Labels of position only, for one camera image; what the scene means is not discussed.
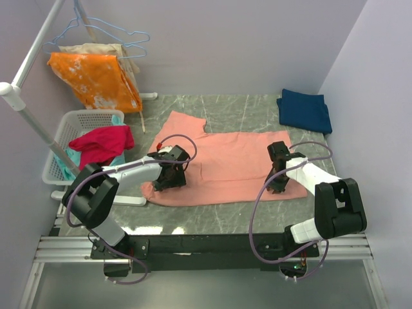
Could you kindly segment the salmon pink t shirt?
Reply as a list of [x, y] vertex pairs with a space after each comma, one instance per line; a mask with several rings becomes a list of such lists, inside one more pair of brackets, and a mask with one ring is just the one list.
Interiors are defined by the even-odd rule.
[[166, 145], [179, 145], [196, 158], [186, 172], [186, 185], [156, 192], [146, 182], [141, 191], [148, 201], [168, 207], [193, 207], [254, 201], [272, 168], [267, 147], [290, 145], [286, 131], [265, 133], [206, 133], [206, 121], [173, 111], [149, 148], [169, 136]]

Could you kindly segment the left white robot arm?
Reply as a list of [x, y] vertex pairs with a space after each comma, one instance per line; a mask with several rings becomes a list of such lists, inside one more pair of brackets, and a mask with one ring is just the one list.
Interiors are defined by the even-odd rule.
[[120, 259], [129, 250], [127, 234], [109, 215], [119, 189], [133, 183], [151, 182], [158, 191], [186, 185], [184, 165], [190, 155], [180, 146], [149, 153], [127, 164], [103, 168], [89, 164], [83, 168], [62, 198], [67, 215], [106, 242], [106, 251]]

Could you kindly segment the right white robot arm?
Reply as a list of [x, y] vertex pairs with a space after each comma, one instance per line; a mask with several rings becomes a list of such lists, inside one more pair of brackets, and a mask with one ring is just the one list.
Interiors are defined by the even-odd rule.
[[285, 254], [296, 257], [310, 241], [366, 230], [366, 213], [354, 179], [327, 173], [304, 154], [292, 153], [283, 141], [270, 144], [267, 150], [272, 169], [265, 183], [270, 192], [285, 192], [289, 181], [293, 180], [314, 196], [313, 218], [286, 229], [290, 236], [282, 242]]

